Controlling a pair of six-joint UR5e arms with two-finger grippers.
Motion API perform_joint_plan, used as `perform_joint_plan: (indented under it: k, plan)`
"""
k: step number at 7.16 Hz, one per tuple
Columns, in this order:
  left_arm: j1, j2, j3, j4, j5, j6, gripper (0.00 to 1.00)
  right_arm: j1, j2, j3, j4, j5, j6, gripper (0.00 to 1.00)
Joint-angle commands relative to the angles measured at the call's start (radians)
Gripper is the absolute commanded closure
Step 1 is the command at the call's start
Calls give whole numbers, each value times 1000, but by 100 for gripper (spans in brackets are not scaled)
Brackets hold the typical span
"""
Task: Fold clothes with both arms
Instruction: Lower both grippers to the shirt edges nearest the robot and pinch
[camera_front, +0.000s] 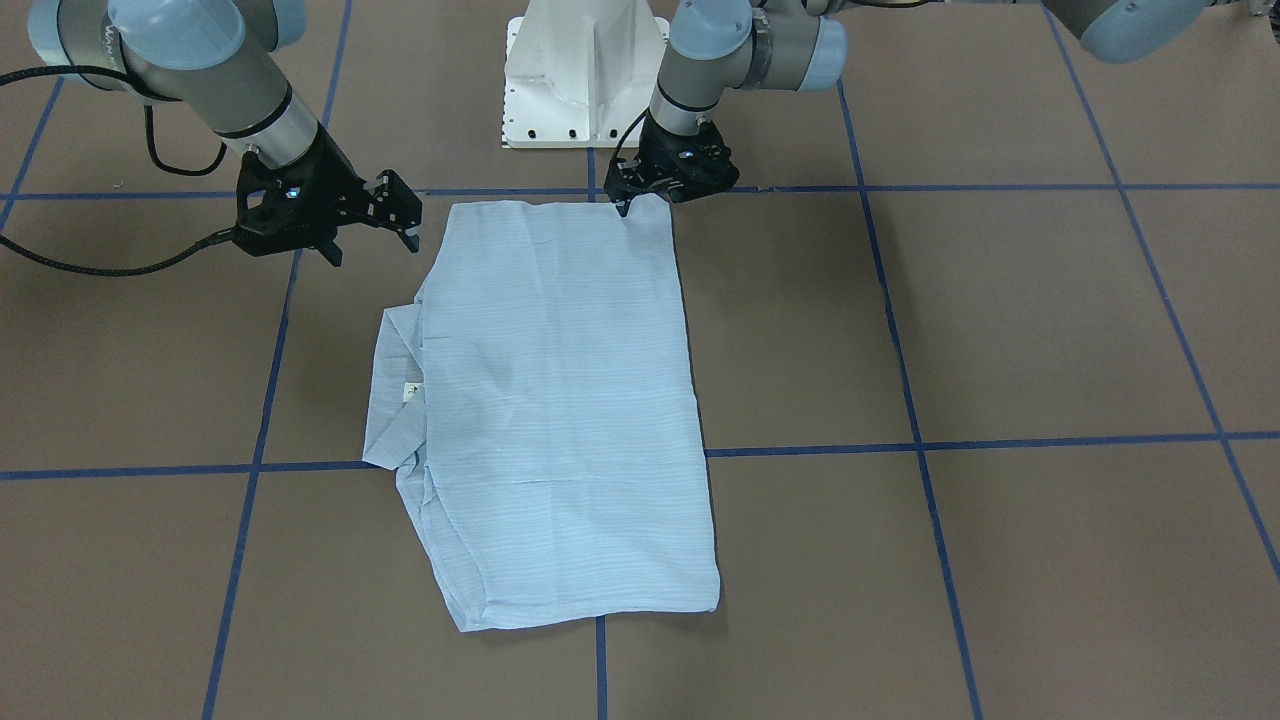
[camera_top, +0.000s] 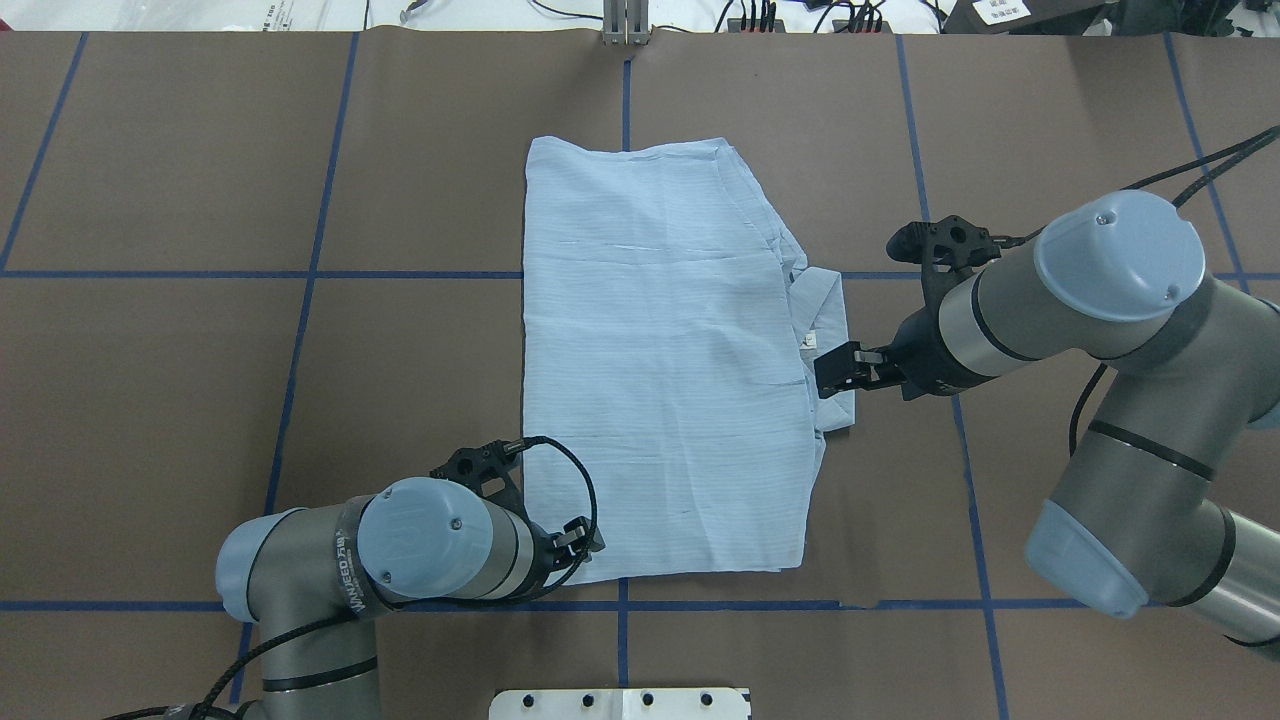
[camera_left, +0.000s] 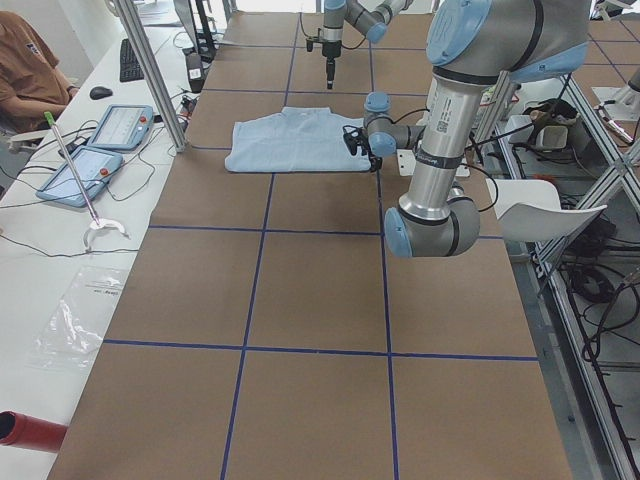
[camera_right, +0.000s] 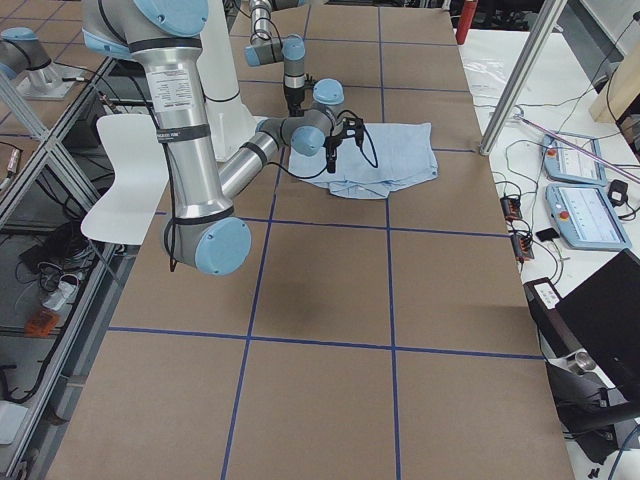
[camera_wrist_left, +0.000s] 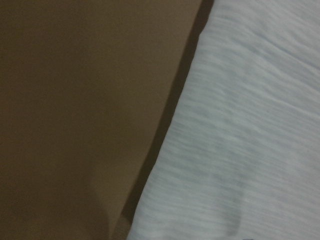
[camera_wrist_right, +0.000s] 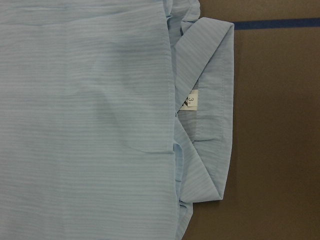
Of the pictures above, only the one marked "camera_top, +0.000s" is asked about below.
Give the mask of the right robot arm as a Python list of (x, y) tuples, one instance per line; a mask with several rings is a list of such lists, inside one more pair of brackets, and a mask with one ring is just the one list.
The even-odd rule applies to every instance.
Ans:
[(1114, 379), (1075, 428), (1027, 565), (1094, 611), (1179, 609), (1277, 659), (1277, 532), (1210, 497), (1248, 429), (1277, 427), (1277, 305), (1215, 278), (1192, 223), (1119, 190), (1023, 237), (951, 215), (886, 246), (923, 305), (892, 341), (815, 360), (820, 397), (955, 396), (1068, 351)]

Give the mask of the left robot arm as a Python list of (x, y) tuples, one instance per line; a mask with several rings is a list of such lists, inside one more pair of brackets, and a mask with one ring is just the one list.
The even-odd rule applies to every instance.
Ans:
[(458, 448), (425, 477), (320, 509), (255, 518), (224, 541), (225, 611), (259, 626), (187, 719), (378, 719), (378, 619), (410, 607), (531, 603), (604, 550), (595, 484), (571, 451), (588, 514), (548, 532), (512, 474), (545, 436)]

